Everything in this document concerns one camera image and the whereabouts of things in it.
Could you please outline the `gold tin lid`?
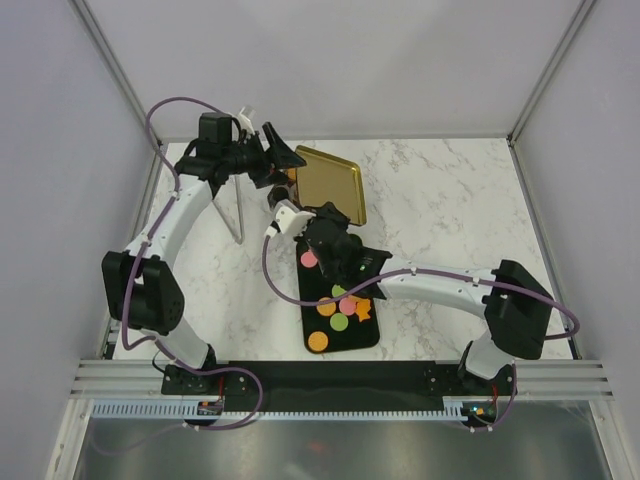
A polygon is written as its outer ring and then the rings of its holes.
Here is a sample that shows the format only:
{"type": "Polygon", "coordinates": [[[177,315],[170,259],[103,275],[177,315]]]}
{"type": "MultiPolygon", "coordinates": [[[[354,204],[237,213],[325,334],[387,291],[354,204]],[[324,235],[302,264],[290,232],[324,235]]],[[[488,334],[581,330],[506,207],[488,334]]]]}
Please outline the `gold tin lid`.
{"type": "Polygon", "coordinates": [[[295,174],[297,202],[303,207],[321,207],[331,202],[352,225],[365,225],[367,210],[360,167],[304,145],[298,145],[295,153],[306,162],[295,174]]]}

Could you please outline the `square cookie tin box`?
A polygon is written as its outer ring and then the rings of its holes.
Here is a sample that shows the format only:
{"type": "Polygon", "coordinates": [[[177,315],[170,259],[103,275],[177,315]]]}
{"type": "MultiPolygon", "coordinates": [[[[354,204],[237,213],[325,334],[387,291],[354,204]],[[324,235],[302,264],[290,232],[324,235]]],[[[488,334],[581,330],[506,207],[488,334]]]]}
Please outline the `square cookie tin box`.
{"type": "Polygon", "coordinates": [[[295,183],[290,183],[286,175],[285,181],[281,181],[280,183],[275,184],[271,187],[271,190],[267,195],[267,202],[269,205],[269,209],[274,210],[276,208],[276,205],[283,200],[290,201],[296,207],[300,206],[298,187],[297,187],[297,178],[295,183]]]}

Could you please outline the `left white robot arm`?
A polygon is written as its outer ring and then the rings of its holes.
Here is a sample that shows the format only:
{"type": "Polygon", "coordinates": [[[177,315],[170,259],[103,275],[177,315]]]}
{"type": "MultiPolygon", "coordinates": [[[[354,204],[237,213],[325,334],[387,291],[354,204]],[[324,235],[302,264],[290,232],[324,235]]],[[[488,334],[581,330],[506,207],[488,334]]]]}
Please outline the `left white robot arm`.
{"type": "Polygon", "coordinates": [[[109,251],[102,260],[109,313],[121,323],[125,350],[136,348],[128,338],[136,330],[142,342],[155,343],[186,368],[184,383],[195,393],[216,388],[214,350],[184,317],[173,266],[194,223],[230,177],[247,175],[256,188],[284,185],[288,171],[305,164],[270,123],[257,132],[245,113],[200,116],[197,137],[172,167],[174,189],[166,205],[123,251],[109,251]]]}

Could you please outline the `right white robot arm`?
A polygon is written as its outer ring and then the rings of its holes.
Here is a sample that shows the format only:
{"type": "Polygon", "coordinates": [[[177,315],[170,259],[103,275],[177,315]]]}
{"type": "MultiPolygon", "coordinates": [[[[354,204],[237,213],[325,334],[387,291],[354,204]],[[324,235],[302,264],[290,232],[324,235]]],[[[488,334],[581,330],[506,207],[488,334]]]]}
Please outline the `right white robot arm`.
{"type": "Polygon", "coordinates": [[[520,263],[503,260],[494,269],[416,263],[365,246],[348,225],[347,217],[327,203],[302,233],[326,280],[360,298],[426,302],[485,322],[485,332],[467,345],[456,372],[463,391],[480,394],[506,365],[540,359],[550,295],[520,263]]]}

